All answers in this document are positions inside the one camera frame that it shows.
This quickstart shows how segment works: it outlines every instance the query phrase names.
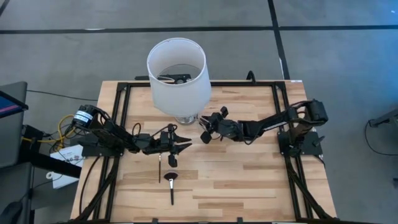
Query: gray floor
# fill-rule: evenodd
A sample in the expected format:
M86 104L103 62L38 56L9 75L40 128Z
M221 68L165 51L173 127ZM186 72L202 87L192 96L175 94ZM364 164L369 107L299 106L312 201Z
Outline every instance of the gray floor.
M274 2L280 26L398 24L393 0ZM0 29L257 25L271 25L265 0L11 0L0 17ZM303 80L308 97L323 101L330 118L318 131L326 136L326 171L338 216L398 223L398 189L392 184L398 157L371 152L363 134L367 120L398 105L398 31L283 31L281 36L291 79ZM282 79L272 31L40 34L0 35L0 84L24 80L32 90L96 98L103 80L147 74L149 50L169 37L198 42L212 79L242 79L248 70L257 79ZM54 131L59 119L82 103L89 102L29 93L25 124ZM368 132L374 148L398 153L393 134L389 126ZM75 187L37 190L36 207L49 206L37 210L35 223L68 220Z

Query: monitor screen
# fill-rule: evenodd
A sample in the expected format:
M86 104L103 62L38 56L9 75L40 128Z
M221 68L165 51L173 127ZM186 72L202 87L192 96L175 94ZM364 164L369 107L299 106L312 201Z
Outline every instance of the monitor screen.
M27 106L19 100L0 91L0 118L22 112Z

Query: brush bristles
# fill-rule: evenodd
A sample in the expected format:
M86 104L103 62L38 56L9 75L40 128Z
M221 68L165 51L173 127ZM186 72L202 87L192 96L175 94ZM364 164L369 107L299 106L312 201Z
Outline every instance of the brush bristles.
M176 172L168 172L168 173L166 173L166 174L164 175L164 178L165 178L166 180L170 180L170 179L175 180L177 177L178 177L178 174L177 174Z

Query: wooden table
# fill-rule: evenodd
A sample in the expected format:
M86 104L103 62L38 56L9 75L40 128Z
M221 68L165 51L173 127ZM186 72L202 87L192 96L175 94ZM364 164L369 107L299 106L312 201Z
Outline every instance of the wooden table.
M103 82L98 107L112 113L117 82ZM289 103L306 100L303 83L286 81ZM281 109L284 110L279 93ZM121 96L118 118L123 105ZM271 88L213 87L212 96L203 114L217 112L222 106L229 110L228 119L259 120L275 114ZM155 133L173 117L154 108L149 87L131 90L126 129L141 123L142 133ZM174 183L175 205L170 204L169 183L158 183L159 155L145 156L126 152L120 160L113 202L112 222L235 222L294 220L287 173L279 154L277 130L265 132L252 145L229 139L203 144L198 124L179 125L179 136L192 138L193 145L178 157L178 179ZM330 215L335 208L323 164L313 156L302 156L309 191ZM78 216L80 192L93 158L87 159L81 171L71 218ZM98 189L102 158L94 166L83 195L85 208ZM162 173L171 168L167 155L162 157ZM300 210L305 217L302 194L298 191ZM108 193L103 197L100 218L104 217Z

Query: lamp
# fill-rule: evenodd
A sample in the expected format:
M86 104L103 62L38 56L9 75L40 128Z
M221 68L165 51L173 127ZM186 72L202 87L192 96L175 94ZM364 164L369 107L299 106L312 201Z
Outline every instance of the lamp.
M181 84L168 84L157 79L163 71L176 65L189 65L199 69L200 73L196 78ZM189 39L163 40L150 51L147 68L155 107L174 116L180 124L192 124L211 96L203 49Z

